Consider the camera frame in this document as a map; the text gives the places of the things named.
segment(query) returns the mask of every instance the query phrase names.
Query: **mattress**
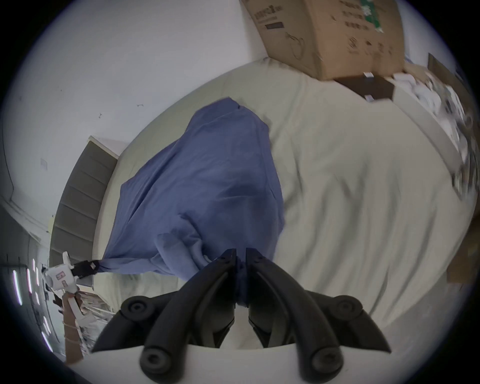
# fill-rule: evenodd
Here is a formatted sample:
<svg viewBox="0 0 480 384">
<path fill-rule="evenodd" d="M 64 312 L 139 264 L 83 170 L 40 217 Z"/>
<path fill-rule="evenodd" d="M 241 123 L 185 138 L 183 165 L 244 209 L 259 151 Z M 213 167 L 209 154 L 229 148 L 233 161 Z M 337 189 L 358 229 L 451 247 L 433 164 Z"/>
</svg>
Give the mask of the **mattress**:
<svg viewBox="0 0 480 384">
<path fill-rule="evenodd" d="M 368 103 L 272 59 L 198 88 L 125 149 L 100 209 L 94 259 L 104 254 L 120 186 L 177 140 L 196 110 L 224 97 L 269 127 L 285 208 L 278 265 L 305 289 L 355 296 L 381 328 L 431 289 L 468 229 L 476 196 L 459 199 L 435 148 L 390 100 Z M 183 283 L 155 273 L 102 273 L 94 291 L 116 311 L 130 296 Z"/>
</svg>

